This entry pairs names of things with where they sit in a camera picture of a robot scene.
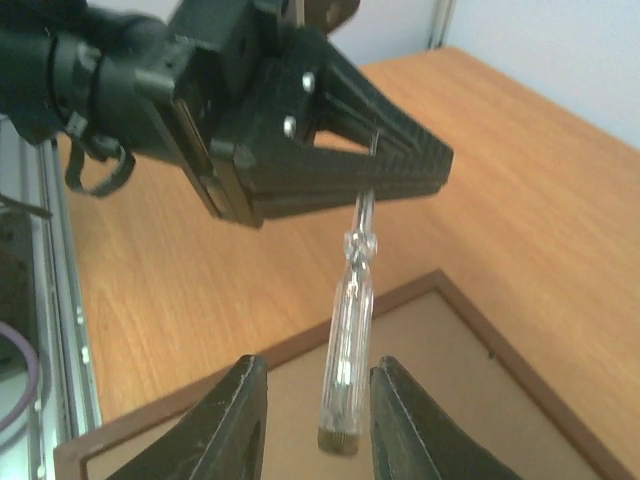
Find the screwdriver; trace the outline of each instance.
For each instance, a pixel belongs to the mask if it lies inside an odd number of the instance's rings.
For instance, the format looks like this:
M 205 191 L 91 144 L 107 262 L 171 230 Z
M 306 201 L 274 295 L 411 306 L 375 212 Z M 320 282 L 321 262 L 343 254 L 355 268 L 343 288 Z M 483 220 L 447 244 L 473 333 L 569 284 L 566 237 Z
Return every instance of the screwdriver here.
M 374 202 L 373 190 L 358 195 L 353 228 L 345 234 L 347 266 L 336 289 L 324 373 L 318 447 L 343 456 L 358 452 L 363 429 L 374 298 L 370 264 L 377 252 Z

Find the cardboard surface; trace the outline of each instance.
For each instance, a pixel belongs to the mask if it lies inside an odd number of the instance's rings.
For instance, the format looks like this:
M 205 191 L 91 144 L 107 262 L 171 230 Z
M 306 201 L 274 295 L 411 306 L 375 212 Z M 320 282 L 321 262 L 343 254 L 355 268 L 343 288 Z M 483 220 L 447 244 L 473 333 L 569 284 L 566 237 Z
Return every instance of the cardboard surface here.
M 325 355 L 326 346 L 319 347 L 269 373 L 263 480 L 373 478 L 368 429 L 352 459 L 317 449 Z M 469 435 L 521 477 L 599 478 L 437 291 L 373 323 L 371 364 L 384 355 L 398 358 Z M 107 478 L 178 418 L 89 459 L 88 478 Z

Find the silver screw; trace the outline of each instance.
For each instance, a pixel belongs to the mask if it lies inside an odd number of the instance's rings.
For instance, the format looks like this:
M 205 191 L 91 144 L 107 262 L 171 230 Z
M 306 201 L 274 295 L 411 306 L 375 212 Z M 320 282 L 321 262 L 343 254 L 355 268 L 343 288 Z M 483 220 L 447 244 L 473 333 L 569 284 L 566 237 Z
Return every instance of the silver screw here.
M 284 119 L 284 125 L 282 126 L 282 129 L 284 130 L 284 134 L 287 137 L 292 138 L 296 134 L 296 119 L 291 115 L 288 115 Z
M 302 88 L 307 93 L 313 93 L 316 88 L 316 77 L 313 73 L 307 72 L 302 75 Z

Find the wall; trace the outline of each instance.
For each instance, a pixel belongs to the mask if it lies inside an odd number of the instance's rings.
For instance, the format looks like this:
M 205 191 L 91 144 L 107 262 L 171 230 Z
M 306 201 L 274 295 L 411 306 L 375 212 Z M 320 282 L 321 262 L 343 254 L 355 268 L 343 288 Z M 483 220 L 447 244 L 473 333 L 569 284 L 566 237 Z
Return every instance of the wall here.
M 640 149 L 640 1 L 458 0 L 446 43 Z
M 89 0 L 117 10 L 136 10 L 168 20 L 177 0 Z M 424 50 L 434 0 L 361 0 L 351 21 L 334 32 L 333 43 L 354 63 L 364 64 Z

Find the wooden table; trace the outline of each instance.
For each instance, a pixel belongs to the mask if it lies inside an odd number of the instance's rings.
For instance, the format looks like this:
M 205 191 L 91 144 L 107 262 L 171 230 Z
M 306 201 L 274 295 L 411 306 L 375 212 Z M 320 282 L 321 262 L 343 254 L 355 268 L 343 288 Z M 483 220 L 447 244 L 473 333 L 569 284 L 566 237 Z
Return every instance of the wooden table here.
M 640 475 L 640 153 L 455 49 L 365 70 L 456 152 L 439 195 L 378 206 L 377 291 L 442 268 Z M 255 232 L 143 159 L 69 199 L 106 421 L 330 315 L 351 209 Z

